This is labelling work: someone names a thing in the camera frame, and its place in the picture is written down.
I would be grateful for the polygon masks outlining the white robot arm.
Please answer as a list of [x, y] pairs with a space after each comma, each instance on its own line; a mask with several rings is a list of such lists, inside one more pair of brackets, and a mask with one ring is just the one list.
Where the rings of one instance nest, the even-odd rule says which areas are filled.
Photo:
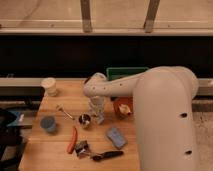
[[113, 81], [96, 73], [83, 92], [133, 98], [140, 171], [198, 171], [192, 114], [198, 87], [190, 69], [162, 66]]

